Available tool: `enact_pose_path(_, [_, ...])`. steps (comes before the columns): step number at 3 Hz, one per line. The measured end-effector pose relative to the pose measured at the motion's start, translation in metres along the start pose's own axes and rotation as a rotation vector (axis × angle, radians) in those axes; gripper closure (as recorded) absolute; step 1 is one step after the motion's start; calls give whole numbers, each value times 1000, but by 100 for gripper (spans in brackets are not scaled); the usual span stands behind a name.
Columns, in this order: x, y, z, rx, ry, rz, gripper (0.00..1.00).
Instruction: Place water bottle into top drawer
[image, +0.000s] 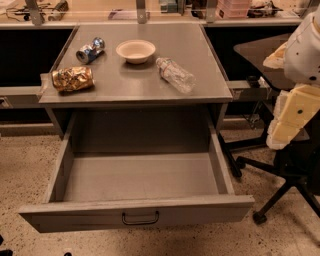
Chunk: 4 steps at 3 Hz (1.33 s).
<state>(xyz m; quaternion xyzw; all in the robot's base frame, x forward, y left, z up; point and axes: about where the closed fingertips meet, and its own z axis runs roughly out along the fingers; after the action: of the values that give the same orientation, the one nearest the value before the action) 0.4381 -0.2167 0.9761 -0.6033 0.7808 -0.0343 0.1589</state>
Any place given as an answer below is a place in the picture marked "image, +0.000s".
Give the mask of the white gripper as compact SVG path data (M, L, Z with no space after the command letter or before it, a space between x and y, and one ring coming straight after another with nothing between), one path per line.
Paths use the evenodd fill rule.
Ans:
M277 97L266 144L286 147L320 110L320 6L308 14L287 41L285 77L297 84Z

